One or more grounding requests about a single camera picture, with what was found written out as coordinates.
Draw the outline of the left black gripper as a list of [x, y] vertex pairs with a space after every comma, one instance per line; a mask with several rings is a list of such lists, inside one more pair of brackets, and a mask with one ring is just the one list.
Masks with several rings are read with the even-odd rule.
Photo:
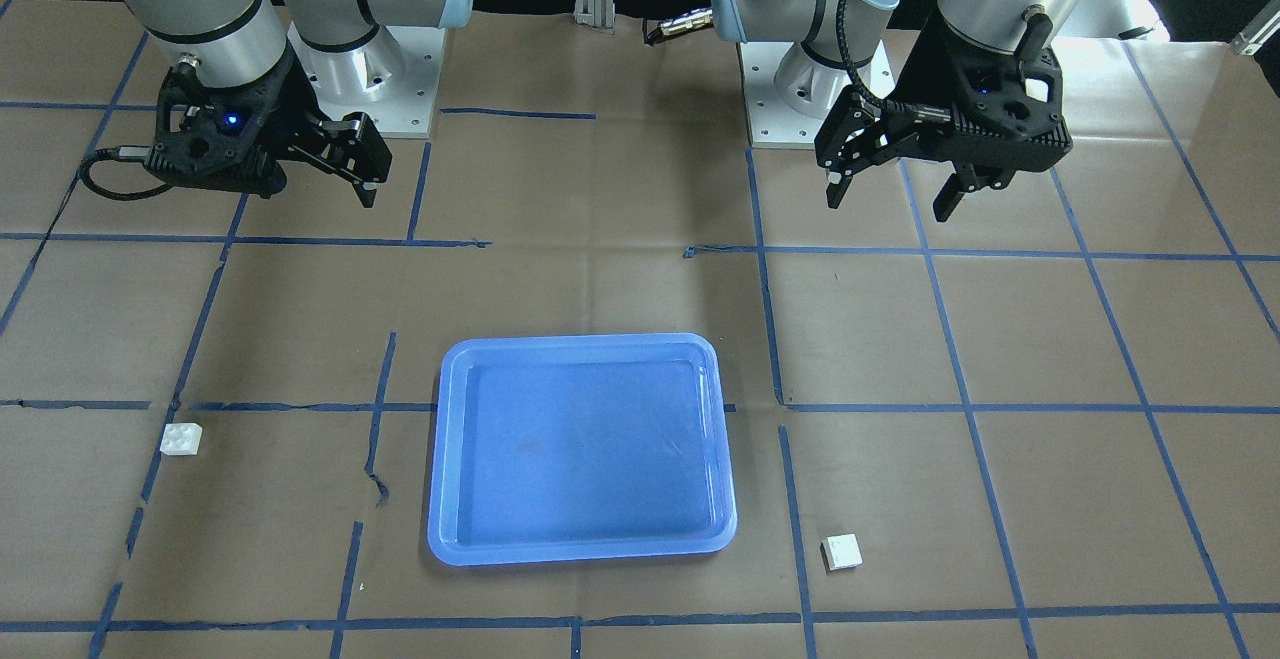
[[940, 223], [966, 195], [997, 188], [1001, 170], [1046, 171], [1061, 161], [1073, 139], [1051, 29], [1046, 12], [1021, 12], [1014, 49], [1000, 52], [979, 47], [941, 12], [931, 12], [888, 97], [844, 88], [817, 131], [815, 163], [828, 173], [828, 207], [840, 209], [856, 173], [896, 161], [892, 139], [914, 138], [916, 157], [964, 163], [954, 164], [933, 200]]

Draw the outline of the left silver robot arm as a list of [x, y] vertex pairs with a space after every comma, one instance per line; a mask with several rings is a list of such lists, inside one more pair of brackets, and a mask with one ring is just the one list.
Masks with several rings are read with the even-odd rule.
[[914, 157], [954, 171], [933, 202], [946, 221], [965, 195], [1048, 171], [1073, 139], [1052, 41], [1078, 0], [936, 0], [893, 90], [878, 97], [868, 67], [900, 0], [710, 0], [719, 38], [787, 41], [846, 75], [820, 104], [815, 163], [840, 207], [858, 173]]

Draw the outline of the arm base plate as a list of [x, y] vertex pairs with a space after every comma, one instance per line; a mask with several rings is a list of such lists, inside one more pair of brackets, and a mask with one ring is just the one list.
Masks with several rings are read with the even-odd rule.
[[316, 93], [319, 106], [338, 120], [365, 113], [384, 138], [429, 139], [448, 29], [381, 27], [362, 47], [323, 52], [303, 44], [294, 24], [287, 36]]
[[800, 44], [739, 44], [748, 134], [754, 148], [812, 150], [849, 84], [844, 68], [814, 61]]

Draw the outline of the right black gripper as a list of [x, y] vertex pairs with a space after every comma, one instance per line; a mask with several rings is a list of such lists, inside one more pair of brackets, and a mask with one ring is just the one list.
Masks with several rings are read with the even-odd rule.
[[168, 70], [157, 93], [156, 129], [143, 168], [174, 188], [273, 197], [285, 188], [280, 163], [307, 161], [347, 180], [372, 209], [389, 179], [390, 148], [367, 113], [340, 120], [319, 107], [293, 49], [265, 75], [212, 88], [191, 54]]

